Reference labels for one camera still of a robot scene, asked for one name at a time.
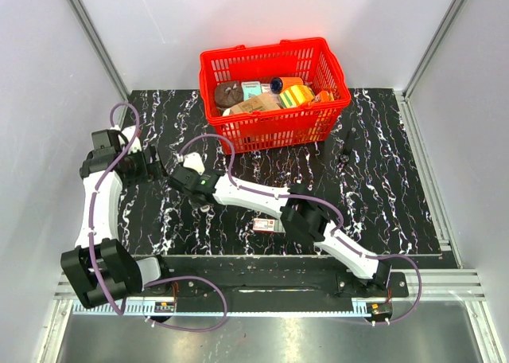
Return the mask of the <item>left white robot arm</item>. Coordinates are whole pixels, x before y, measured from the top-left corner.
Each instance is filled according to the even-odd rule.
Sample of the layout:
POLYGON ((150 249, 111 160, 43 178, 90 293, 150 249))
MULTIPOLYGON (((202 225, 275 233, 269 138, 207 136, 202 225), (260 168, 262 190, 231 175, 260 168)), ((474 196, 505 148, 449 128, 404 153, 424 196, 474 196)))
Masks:
POLYGON ((81 305, 92 309, 138 295, 146 287, 165 295, 173 284, 160 256, 136 260, 119 240, 119 198, 123 189, 165 178, 154 146, 143 148, 135 126, 92 133, 93 148, 80 167, 84 212, 75 247, 60 265, 81 305))

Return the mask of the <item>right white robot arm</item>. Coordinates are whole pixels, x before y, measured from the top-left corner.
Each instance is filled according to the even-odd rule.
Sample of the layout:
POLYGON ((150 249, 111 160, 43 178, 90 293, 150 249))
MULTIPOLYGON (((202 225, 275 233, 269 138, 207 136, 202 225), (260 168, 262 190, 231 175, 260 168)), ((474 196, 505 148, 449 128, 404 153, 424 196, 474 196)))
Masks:
POLYGON ((281 221, 287 236, 311 243, 342 263, 366 296, 381 296, 390 286, 390 265, 346 235, 339 210, 303 185, 270 187, 217 170, 199 173, 181 164, 169 175, 169 185, 200 206, 232 205, 281 221))

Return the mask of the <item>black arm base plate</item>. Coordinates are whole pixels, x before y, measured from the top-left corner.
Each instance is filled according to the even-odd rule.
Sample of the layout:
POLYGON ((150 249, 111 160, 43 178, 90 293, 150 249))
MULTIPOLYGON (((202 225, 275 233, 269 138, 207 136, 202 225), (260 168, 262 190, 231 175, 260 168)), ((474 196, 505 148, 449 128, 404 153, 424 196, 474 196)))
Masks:
POLYGON ((367 305, 406 302, 406 277, 392 271, 387 287, 360 283, 339 261, 318 256, 166 256, 166 277, 147 288, 156 314, 220 317, 362 318, 367 305))

